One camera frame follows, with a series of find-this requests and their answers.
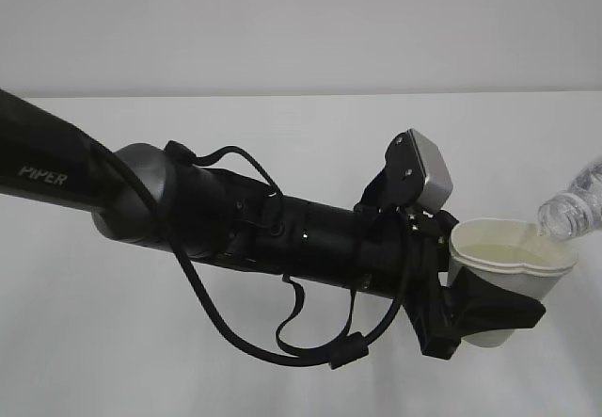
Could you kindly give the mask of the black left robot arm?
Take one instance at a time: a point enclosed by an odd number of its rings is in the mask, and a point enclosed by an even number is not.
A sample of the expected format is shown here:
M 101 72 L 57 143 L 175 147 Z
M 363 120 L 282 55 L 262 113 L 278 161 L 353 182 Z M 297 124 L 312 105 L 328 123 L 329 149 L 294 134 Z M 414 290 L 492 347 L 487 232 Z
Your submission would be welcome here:
M 81 129 L 11 94 L 1 95 L 1 190 L 6 195 L 89 212 L 105 237 L 173 253 L 217 331 L 258 360 L 289 367 L 339 368 L 365 357 L 405 311 L 421 353 L 446 360 L 463 337 L 495 329 L 530 329 L 541 300 L 463 271 L 450 285 L 452 192 L 437 146 L 416 130 L 388 145 L 383 169 L 351 210 L 290 197 L 268 173 L 252 179 L 220 168 L 241 154 L 223 147 L 199 156 L 176 141 L 112 152 Z M 195 269 L 203 263 L 281 277 L 295 292 L 317 281 L 390 300 L 368 333 L 344 327 L 311 348 L 259 348 L 225 322 Z

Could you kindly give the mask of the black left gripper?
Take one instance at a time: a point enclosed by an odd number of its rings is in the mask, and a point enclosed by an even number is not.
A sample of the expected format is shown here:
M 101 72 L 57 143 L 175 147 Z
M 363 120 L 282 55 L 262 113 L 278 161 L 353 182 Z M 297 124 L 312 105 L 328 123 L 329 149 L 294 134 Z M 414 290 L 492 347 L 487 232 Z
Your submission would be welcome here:
M 546 279 L 460 268 L 447 279 L 449 303 L 439 273 L 447 270 L 448 239 L 456 219 L 444 208 L 430 214 L 417 204 L 423 187 L 418 153 L 409 132 L 387 147 L 385 165 L 364 189 L 355 211 L 363 237 L 374 239 L 393 299 L 364 339 L 374 343 L 404 311 L 420 352 L 447 360 L 459 336 L 476 346 L 500 346 L 518 329 L 534 328 L 546 312 Z

